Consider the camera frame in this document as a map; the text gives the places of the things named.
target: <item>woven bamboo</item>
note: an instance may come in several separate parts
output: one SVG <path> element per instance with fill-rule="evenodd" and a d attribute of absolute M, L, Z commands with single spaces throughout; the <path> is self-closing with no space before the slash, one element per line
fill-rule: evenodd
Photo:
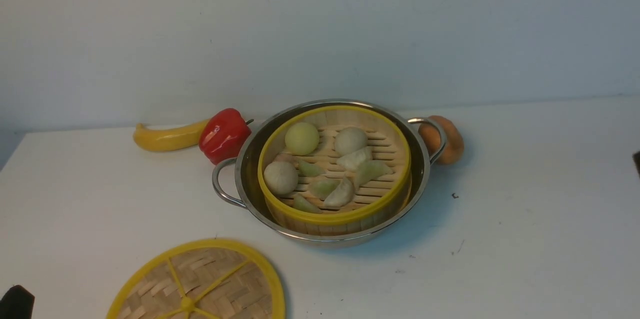
<path fill-rule="evenodd" d="M 230 248 L 174 253 L 127 283 L 117 319 L 272 318 L 268 275 L 275 272 L 265 275 L 253 258 Z"/>
<path fill-rule="evenodd" d="M 372 150 L 373 159 L 384 161 L 393 169 L 393 173 L 383 175 L 357 188 L 354 199 L 340 209 L 324 208 L 322 199 L 309 192 L 310 183 L 317 180 L 311 177 L 300 176 L 298 185 L 292 193 L 280 195 L 276 199 L 266 186 L 263 186 L 262 171 L 279 153 L 290 154 L 284 143 L 286 129 L 299 122 L 314 125 L 320 134 L 320 143 L 309 155 L 297 155 L 297 158 L 325 169 L 324 177 L 340 180 L 346 176 L 354 182 L 355 173 L 345 171 L 337 164 L 340 154 L 334 151 L 338 133 L 351 126 L 359 127 L 366 132 L 367 146 Z M 280 225 L 300 233 L 323 236 L 343 235 L 372 228 L 402 209 L 402 204 L 411 187 L 407 139 L 388 119 L 366 109 L 342 106 L 323 107 L 301 114 L 273 133 L 265 144 L 260 159 L 261 172 L 258 173 L 258 178 L 261 180 L 261 187 L 265 189 L 263 191 L 265 191 L 267 207 Z M 307 201 L 322 209 L 324 215 L 302 213 L 288 208 L 293 205 L 294 194 L 304 196 Z M 365 210 L 374 203 L 377 203 L 377 207 Z"/>

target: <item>white table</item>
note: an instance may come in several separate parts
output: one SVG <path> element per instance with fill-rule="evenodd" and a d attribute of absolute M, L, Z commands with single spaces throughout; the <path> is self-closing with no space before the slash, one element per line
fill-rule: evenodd
<path fill-rule="evenodd" d="M 227 237 L 271 260 L 291 319 L 638 318 L 640 97 L 402 114 L 450 118 L 466 158 L 386 233 L 333 251 L 217 198 L 198 148 L 144 152 L 131 128 L 27 134 L 0 172 L 0 291 L 26 287 L 35 319 L 101 318 L 155 255 Z M 230 168 L 222 182 L 236 193 Z"/>

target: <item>yellow banana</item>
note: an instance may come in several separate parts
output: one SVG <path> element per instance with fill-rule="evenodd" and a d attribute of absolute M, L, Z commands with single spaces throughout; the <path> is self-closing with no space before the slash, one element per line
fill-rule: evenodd
<path fill-rule="evenodd" d="M 133 141 L 138 147 L 151 152 L 168 152 L 189 148 L 198 144 L 202 131 L 210 119 L 173 129 L 153 130 L 138 123 Z"/>

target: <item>steamer basket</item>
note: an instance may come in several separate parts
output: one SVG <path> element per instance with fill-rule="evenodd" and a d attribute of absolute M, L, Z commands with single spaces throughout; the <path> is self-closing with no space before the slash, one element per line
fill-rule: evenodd
<path fill-rule="evenodd" d="M 353 181 L 354 173 L 345 171 L 336 164 L 340 155 L 334 151 L 336 135 L 350 126 L 365 130 L 367 145 L 372 149 L 373 158 L 384 161 L 393 169 L 393 173 L 363 184 L 356 190 L 354 199 L 339 210 L 322 208 L 322 201 L 309 193 L 309 184 L 314 178 L 301 176 L 294 192 L 274 196 L 266 186 L 263 172 L 279 153 L 288 153 L 285 134 L 290 126 L 299 122 L 310 123 L 318 129 L 320 144 L 309 155 L 297 157 L 325 169 L 327 178 L 340 180 L 347 176 Z M 258 182 L 269 211 L 283 227 L 309 235 L 345 235 L 381 224 L 406 205 L 412 182 L 410 166 L 409 144 L 393 121 L 363 107 L 329 105 L 298 114 L 270 135 L 258 159 Z M 290 207 L 295 193 L 302 194 L 322 209 L 322 214 Z"/>

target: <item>yellow rim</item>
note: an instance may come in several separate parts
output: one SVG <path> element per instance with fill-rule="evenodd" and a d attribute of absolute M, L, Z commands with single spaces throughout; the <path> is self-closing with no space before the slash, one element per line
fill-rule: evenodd
<path fill-rule="evenodd" d="M 115 299 L 113 300 L 112 305 L 109 308 L 109 312 L 107 313 L 107 319 L 116 319 L 118 314 L 122 308 L 123 303 L 127 299 L 127 296 L 133 289 L 133 287 L 147 275 L 151 269 L 157 267 L 158 265 L 167 262 L 171 257 L 176 255 L 180 255 L 186 251 L 192 251 L 195 249 L 206 249 L 206 248 L 222 248 L 228 249 L 230 251 L 236 251 L 245 257 L 247 260 L 243 262 L 238 267 L 231 269 L 226 275 L 223 275 L 222 278 L 216 280 L 207 290 L 206 293 L 213 290 L 217 285 L 221 284 L 226 278 L 232 275 L 235 271 L 240 269 L 242 266 L 249 264 L 251 262 L 255 263 L 260 271 L 263 273 L 267 282 L 269 283 L 269 289 L 271 292 L 271 316 L 273 319 L 284 319 L 285 318 L 285 302 L 284 302 L 284 292 L 282 291 L 282 283 L 278 274 L 276 273 L 274 267 L 270 264 L 269 260 L 267 260 L 261 253 L 256 251 L 245 244 L 239 243 L 233 240 L 227 239 L 203 239 L 198 241 L 192 241 L 190 243 L 182 244 L 180 246 L 176 246 L 175 248 L 169 249 L 164 253 L 154 257 L 151 261 L 147 262 L 142 268 L 138 269 L 131 278 L 126 281 L 122 289 L 118 292 Z M 178 276 L 174 273 L 174 269 L 172 266 L 169 266 L 171 269 L 171 274 L 173 275 L 173 280 L 178 285 L 178 291 L 180 292 L 181 297 L 185 297 L 185 290 L 183 290 L 182 284 L 178 280 Z M 198 297 L 194 302 L 197 303 L 201 297 Z M 203 314 L 203 310 L 195 309 L 197 313 Z M 166 315 L 160 317 L 171 317 L 180 312 L 184 312 L 183 309 L 177 309 L 172 312 L 166 313 Z"/>
<path fill-rule="evenodd" d="M 384 196 L 374 201 L 373 203 L 370 203 L 369 205 L 366 205 L 365 207 L 361 207 L 359 209 L 355 209 L 348 212 L 340 212 L 338 214 L 313 214 L 312 212 L 305 212 L 305 211 L 294 209 L 286 205 L 282 201 L 280 201 L 280 199 L 276 198 L 276 196 L 272 194 L 272 192 L 267 187 L 267 184 L 265 183 L 265 178 L 263 177 L 262 168 L 263 168 L 263 163 L 265 162 L 266 148 L 269 148 L 269 146 L 272 145 L 276 137 L 281 132 L 283 132 L 283 130 L 286 130 L 288 127 L 290 127 L 294 123 L 297 123 L 298 121 L 301 121 L 302 119 L 308 116 L 312 116 L 313 114 L 317 114 L 320 112 L 327 112 L 329 110 L 354 110 L 357 112 L 364 112 L 366 114 L 370 114 L 371 116 L 375 116 L 378 119 L 385 121 L 388 125 L 391 126 L 391 128 L 393 128 L 393 130 L 396 131 L 396 133 L 398 134 L 398 137 L 400 137 L 400 139 L 402 140 L 402 148 L 404 150 L 404 157 L 406 158 L 406 165 L 402 170 L 402 174 L 400 174 L 400 180 L 398 180 L 398 182 L 396 182 L 395 185 L 391 187 L 391 189 L 389 189 L 388 193 L 386 193 Z M 397 194 L 400 192 L 402 187 L 407 182 L 407 178 L 409 177 L 410 167 L 411 167 L 411 155 L 409 153 L 409 143 L 407 142 L 405 135 L 402 133 L 402 130 L 400 130 L 400 128 L 398 128 L 398 126 L 395 125 L 393 121 L 389 120 L 386 116 L 382 114 L 378 114 L 375 111 L 371 111 L 363 107 L 356 107 L 356 106 L 350 106 L 350 105 L 331 105 L 331 106 L 319 107 L 318 109 L 311 109 L 309 111 L 303 112 L 302 114 L 298 114 L 297 116 L 294 116 L 293 118 L 286 121 L 286 123 L 282 124 L 278 129 L 276 129 L 270 135 L 269 139 L 267 139 L 267 141 L 265 142 L 262 148 L 262 152 L 260 153 L 260 158 L 258 159 L 258 182 L 260 183 L 260 189 L 262 189 L 262 193 L 264 194 L 265 198 L 272 205 L 274 205 L 274 207 L 277 210 L 284 212 L 284 214 L 286 214 L 287 216 L 292 217 L 294 219 L 298 219 L 299 221 L 303 221 L 305 223 L 310 223 L 310 224 L 342 225 L 342 224 L 359 221 L 360 219 L 364 219 L 374 214 L 378 210 L 384 208 L 388 203 L 390 203 L 391 200 L 393 200 L 393 198 L 397 196 Z"/>

